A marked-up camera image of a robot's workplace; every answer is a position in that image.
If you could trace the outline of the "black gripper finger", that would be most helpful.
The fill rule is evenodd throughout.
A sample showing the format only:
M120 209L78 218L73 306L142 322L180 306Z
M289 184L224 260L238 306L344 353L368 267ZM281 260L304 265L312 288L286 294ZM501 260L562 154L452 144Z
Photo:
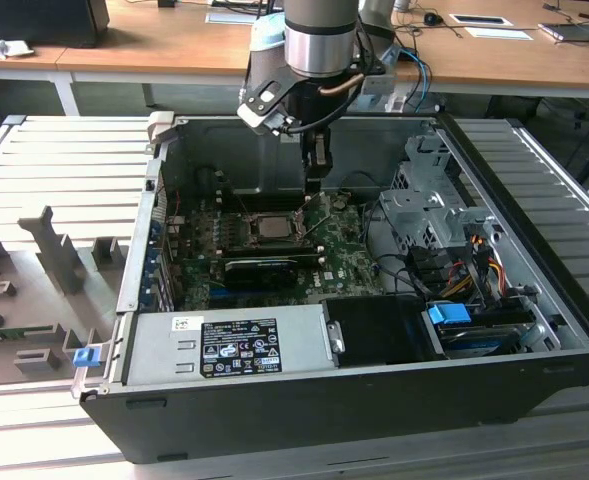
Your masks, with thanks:
M331 153L331 129L325 128L318 131L315 137L315 155L316 155L316 187L315 191L319 192L323 180L327 177L333 167L333 157Z
M300 146L304 172L304 192L306 194L313 194L315 192L315 180L312 177L311 171L315 143L315 133L313 131L307 131L301 134Z

